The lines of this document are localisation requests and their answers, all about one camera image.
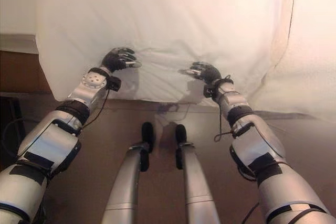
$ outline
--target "white cloth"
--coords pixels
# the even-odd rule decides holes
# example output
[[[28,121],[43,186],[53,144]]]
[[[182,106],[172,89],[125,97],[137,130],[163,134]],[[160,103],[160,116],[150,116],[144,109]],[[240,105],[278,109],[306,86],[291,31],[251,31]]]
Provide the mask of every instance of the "white cloth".
[[[57,100],[112,48],[133,48],[137,70],[118,71],[111,98],[214,103],[203,83],[177,71],[193,61],[231,74],[252,94],[270,66],[280,0],[38,0],[40,63]]]
[[[288,47],[249,99],[336,122],[336,0],[294,0]]]

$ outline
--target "white backdrop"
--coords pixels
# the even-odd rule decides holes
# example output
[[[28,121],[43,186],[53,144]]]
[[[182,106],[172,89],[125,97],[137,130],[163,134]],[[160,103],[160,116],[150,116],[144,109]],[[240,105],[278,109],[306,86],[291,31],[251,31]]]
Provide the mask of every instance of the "white backdrop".
[[[110,49],[128,46],[143,67],[116,72],[123,83],[111,98],[214,105],[200,81],[177,73],[202,60],[231,74],[255,109],[335,120],[329,1],[295,0],[287,40],[290,0],[38,0],[40,63],[63,100]]]

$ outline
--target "black joint ring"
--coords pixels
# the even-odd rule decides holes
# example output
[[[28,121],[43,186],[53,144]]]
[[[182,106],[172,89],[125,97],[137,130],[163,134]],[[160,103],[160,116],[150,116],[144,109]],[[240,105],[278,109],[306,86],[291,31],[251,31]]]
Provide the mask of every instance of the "black joint ring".
[[[14,206],[11,206],[11,205],[8,205],[8,204],[4,204],[4,203],[0,203],[0,209],[12,212],[16,215],[19,215],[23,220],[28,221],[30,223],[29,215],[26,212],[24,212],[23,210],[21,210],[17,207],[14,207]]]
[[[229,82],[229,83],[233,84],[233,80],[231,80],[230,78],[224,78],[224,79],[220,79],[220,80],[216,81],[215,87],[218,88],[220,85],[222,85],[225,82]]]
[[[108,81],[109,78],[110,78],[109,74],[106,73],[106,72],[105,72],[104,70],[102,70],[101,68],[91,68],[91,69],[89,70],[89,72],[94,72],[94,73],[98,73],[98,74],[100,74],[100,75],[102,75],[102,76],[105,76],[106,81]]]

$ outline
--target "robot forearm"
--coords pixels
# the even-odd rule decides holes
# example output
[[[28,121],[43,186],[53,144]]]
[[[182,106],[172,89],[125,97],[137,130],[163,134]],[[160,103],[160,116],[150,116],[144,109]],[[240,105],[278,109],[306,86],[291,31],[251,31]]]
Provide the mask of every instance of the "robot forearm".
[[[98,101],[107,89],[118,91],[121,81],[112,72],[141,66],[133,53],[118,48],[107,54],[103,65],[86,73],[68,99],[25,137],[16,163],[0,173],[1,223],[34,219],[49,181],[65,171],[79,152],[77,136]]]
[[[309,184],[287,164],[283,145],[235,91],[231,79],[222,79],[216,88],[213,100],[233,132],[231,156],[243,176],[256,179],[266,223],[336,223]]]

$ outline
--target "brown floor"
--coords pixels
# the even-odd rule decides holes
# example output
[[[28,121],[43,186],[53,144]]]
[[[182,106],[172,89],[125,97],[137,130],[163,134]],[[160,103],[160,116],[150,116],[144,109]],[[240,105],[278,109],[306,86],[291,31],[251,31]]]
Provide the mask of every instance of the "brown floor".
[[[20,102],[23,116],[37,119],[57,105],[50,95],[41,94],[21,95]],[[336,215],[336,127],[292,115],[266,113],[264,118],[283,142],[287,160]],[[175,167],[174,129],[180,123],[197,148],[222,223],[242,221],[258,200],[257,185],[237,173],[228,152],[231,136],[213,142],[217,108],[108,101],[97,121],[80,135],[82,149],[70,168],[56,176],[46,192],[48,223],[100,223],[118,167],[128,147],[140,140],[146,121],[155,126],[156,144],[150,168],[140,176],[138,224],[185,223],[183,172]],[[248,223],[262,220],[256,209]]]
[[[0,51],[0,89],[4,92],[51,93],[38,55]]]

